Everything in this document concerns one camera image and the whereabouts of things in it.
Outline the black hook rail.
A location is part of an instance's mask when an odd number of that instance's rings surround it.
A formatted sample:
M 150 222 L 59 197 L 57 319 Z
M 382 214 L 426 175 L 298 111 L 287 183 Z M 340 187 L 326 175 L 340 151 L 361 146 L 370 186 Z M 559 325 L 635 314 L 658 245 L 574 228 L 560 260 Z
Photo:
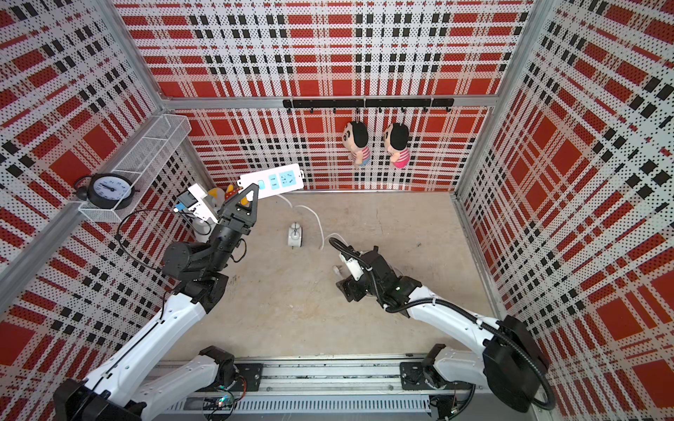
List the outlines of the black hook rail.
M 318 109 L 362 109 L 362 108 L 442 108 L 454 106 L 454 98 L 338 98 L 338 99 L 285 99 L 282 101 L 286 110 L 307 109 L 310 112 Z

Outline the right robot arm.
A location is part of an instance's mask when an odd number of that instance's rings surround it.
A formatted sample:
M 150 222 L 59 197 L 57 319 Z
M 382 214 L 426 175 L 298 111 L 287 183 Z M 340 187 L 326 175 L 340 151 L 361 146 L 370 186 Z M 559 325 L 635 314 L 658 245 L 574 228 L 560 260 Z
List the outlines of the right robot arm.
M 432 389 L 446 389 L 452 382 L 486 387 L 518 412 L 532 406 L 556 408 L 547 378 L 549 359 L 519 319 L 487 317 L 441 298 L 397 273 L 376 247 L 359 252 L 336 238 L 329 243 L 349 270 L 349 277 L 336 284 L 348 302 L 373 296 L 389 314 L 433 326 L 472 351 L 470 357 L 459 357 L 445 345 L 435 345 L 422 363 L 422 384 Z

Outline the grey husky plush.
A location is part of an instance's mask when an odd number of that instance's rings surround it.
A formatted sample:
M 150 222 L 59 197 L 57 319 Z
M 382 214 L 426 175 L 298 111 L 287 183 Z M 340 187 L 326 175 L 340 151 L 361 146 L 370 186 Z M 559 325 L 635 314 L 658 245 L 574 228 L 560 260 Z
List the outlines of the grey husky plush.
M 196 242 L 207 243 L 212 233 L 212 224 L 202 219 L 193 219 L 191 226 Z

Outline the small white alarm clock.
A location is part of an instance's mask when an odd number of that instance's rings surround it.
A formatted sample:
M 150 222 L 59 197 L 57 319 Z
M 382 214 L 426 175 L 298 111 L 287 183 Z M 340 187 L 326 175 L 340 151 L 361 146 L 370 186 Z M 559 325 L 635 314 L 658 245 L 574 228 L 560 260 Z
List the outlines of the small white alarm clock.
M 298 222 L 293 222 L 288 230 L 287 244 L 291 248 L 302 247 L 303 244 L 303 228 Z

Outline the red yellow plush toy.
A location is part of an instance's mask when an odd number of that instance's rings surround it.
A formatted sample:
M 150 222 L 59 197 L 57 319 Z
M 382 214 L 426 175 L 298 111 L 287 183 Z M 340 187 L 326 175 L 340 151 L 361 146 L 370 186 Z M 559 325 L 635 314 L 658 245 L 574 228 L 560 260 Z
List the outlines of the red yellow plush toy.
M 237 193 L 238 189 L 233 184 L 229 184 L 224 189 L 221 187 L 216 187 L 208 191 L 209 197 L 212 198 L 212 201 L 217 206 L 223 205 L 223 203 L 235 196 Z

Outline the white power strip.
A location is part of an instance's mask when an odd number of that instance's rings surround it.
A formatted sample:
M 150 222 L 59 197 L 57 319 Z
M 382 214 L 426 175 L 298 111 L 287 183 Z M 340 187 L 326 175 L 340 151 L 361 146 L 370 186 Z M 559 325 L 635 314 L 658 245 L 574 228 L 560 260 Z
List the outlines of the white power strip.
M 244 191 L 251 184 L 257 185 L 257 197 L 264 199 L 270 196 L 299 191 L 305 187 L 304 180 L 304 171 L 298 163 L 293 163 L 241 175 L 237 184 Z

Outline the plush doll pink shorts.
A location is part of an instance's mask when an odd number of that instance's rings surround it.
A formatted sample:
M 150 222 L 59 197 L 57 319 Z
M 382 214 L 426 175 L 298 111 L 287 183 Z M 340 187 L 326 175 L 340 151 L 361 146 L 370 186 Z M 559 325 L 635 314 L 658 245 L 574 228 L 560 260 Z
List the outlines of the plush doll pink shorts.
M 409 128 L 400 123 L 390 124 L 384 132 L 384 149 L 389 154 L 390 163 L 395 168 L 405 168 L 410 159 Z

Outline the plush doll blue shorts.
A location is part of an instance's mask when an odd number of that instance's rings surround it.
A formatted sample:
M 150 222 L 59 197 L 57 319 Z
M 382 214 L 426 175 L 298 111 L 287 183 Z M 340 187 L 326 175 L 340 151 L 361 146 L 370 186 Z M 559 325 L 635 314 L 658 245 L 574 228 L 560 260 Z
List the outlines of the plush doll blue shorts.
M 362 167 L 370 162 L 370 136 L 363 122 L 351 121 L 346 124 L 342 133 L 342 143 L 349 151 L 354 165 Z

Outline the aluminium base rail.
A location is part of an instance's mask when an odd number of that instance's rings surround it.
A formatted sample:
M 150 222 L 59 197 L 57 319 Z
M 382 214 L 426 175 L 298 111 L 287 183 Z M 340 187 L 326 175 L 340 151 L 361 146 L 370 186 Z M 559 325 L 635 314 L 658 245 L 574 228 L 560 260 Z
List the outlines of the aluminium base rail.
M 230 386 L 210 386 L 172 403 L 162 419 L 531 420 L 464 375 L 429 386 L 421 354 L 240 359 Z

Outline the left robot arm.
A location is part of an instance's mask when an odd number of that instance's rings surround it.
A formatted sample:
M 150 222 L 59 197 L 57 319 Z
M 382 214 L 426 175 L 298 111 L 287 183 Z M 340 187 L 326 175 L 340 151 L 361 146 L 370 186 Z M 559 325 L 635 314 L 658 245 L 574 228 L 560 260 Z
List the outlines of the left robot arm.
M 147 375 L 189 329 L 223 298 L 223 271 L 257 220 L 259 187 L 253 183 L 226 200 L 205 243 L 176 242 L 163 256 L 163 275 L 177 287 L 161 310 L 118 352 L 84 379 L 68 379 L 55 391 L 58 420 L 153 420 L 171 405 L 211 386 L 230 389 L 240 380 L 235 358 L 210 346 L 168 375 Z

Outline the black round clock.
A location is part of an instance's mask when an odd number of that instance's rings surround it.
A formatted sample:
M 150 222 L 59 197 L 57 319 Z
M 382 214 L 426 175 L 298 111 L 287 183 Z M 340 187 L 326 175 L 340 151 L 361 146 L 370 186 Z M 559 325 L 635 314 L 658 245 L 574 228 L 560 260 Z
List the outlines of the black round clock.
M 75 195 L 103 210 L 122 210 L 133 202 L 137 190 L 122 175 L 112 173 L 84 175 L 74 183 Z

